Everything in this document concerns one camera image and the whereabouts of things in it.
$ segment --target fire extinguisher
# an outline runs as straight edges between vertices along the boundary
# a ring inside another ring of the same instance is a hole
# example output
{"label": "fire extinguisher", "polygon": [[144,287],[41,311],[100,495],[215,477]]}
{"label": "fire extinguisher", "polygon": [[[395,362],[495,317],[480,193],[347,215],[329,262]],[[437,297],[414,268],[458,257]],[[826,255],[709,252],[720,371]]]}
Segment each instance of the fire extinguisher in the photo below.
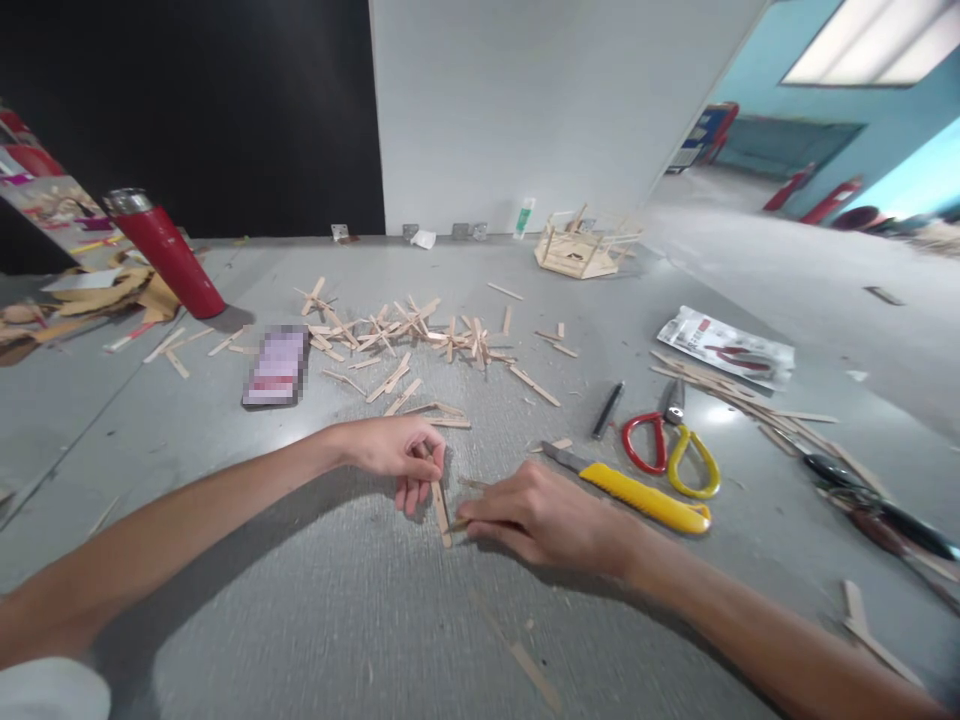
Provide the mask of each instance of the fire extinguisher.
{"label": "fire extinguisher", "polygon": [[117,227],[191,315],[202,320],[224,311],[226,303],[162,207],[154,205],[140,188],[111,190],[103,200]]}
{"label": "fire extinguisher", "polygon": [[817,225],[862,187],[863,175],[856,175],[845,183],[837,185],[837,187],[833,189],[833,192],[817,203],[817,206],[813,208],[813,210],[800,218],[800,222],[806,223],[807,225]]}
{"label": "fire extinguisher", "polygon": [[816,163],[810,163],[803,170],[787,180],[783,187],[777,190],[773,197],[767,201],[767,204],[763,206],[763,209],[779,210],[782,208],[783,204],[787,201],[787,198],[810,182],[810,177],[813,175],[813,171],[816,169],[816,167]]}

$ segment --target yellow utility knife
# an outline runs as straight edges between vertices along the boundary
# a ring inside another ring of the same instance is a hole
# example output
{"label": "yellow utility knife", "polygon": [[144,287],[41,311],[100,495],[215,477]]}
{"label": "yellow utility knife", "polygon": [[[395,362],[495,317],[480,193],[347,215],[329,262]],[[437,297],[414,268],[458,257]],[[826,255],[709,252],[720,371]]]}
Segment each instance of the yellow utility knife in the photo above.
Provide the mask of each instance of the yellow utility knife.
{"label": "yellow utility knife", "polygon": [[669,495],[639,483],[603,463],[584,460],[566,450],[558,450],[548,442],[543,443],[543,451],[587,482],[668,528],[695,535],[710,529],[710,510],[703,503],[687,505],[674,500]]}

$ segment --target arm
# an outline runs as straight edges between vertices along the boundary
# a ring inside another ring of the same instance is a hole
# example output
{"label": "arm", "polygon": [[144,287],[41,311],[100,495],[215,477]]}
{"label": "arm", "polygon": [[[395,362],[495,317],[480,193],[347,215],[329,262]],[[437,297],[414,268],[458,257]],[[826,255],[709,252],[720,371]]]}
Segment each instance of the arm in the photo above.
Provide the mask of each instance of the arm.
{"label": "arm", "polygon": [[541,465],[460,507],[470,537],[599,572],[673,610],[794,718],[949,718],[919,688]]}
{"label": "arm", "polygon": [[[428,443],[429,460],[412,456]],[[155,500],[41,570],[0,603],[0,669],[76,657],[113,618],[277,500],[343,465],[396,475],[408,508],[440,480],[445,443],[418,417],[334,425]]]}

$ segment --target wooden model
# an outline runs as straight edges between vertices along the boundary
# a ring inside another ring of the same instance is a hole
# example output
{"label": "wooden model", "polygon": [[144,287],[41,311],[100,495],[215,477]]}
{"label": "wooden model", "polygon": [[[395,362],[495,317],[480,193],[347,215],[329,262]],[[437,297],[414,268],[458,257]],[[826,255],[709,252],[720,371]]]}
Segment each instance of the wooden model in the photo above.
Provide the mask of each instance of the wooden model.
{"label": "wooden model", "polygon": [[534,250],[540,267],[578,280],[612,275],[620,269],[643,228],[629,215],[604,212],[593,213],[596,217],[587,227],[586,211],[584,205],[579,212],[553,213],[547,218]]}

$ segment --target red and yellow scissors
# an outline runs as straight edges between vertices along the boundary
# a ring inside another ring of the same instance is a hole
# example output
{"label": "red and yellow scissors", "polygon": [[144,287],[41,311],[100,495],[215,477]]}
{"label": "red and yellow scissors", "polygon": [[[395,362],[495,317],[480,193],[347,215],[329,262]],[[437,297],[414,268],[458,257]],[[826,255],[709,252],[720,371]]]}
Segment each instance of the red and yellow scissors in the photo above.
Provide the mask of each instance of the red and yellow scissors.
{"label": "red and yellow scissors", "polygon": [[[657,412],[640,415],[628,421],[623,426],[623,447],[626,449],[627,455],[630,456],[634,464],[645,473],[650,475],[663,475],[667,473],[670,484],[673,485],[678,492],[688,497],[706,500],[716,495],[720,489],[720,469],[717,467],[716,461],[700,440],[699,436],[695,432],[691,432],[690,429],[683,424],[685,390],[686,386],[682,379],[678,378],[674,380],[667,391],[664,409],[662,411],[658,410]],[[648,422],[653,424],[653,436],[657,448],[656,465],[648,465],[645,463],[637,454],[637,451],[634,450],[633,443],[630,440],[633,429],[637,427],[637,425]],[[674,447],[669,459],[667,458],[667,438],[664,423],[673,425],[680,431],[680,439],[677,441],[677,445]],[[687,487],[683,484],[683,481],[680,480],[678,468],[690,441],[693,441],[694,447],[697,449],[697,452],[700,453],[700,457],[703,458],[704,465],[707,466],[709,481],[702,490],[694,490],[693,488]]]}

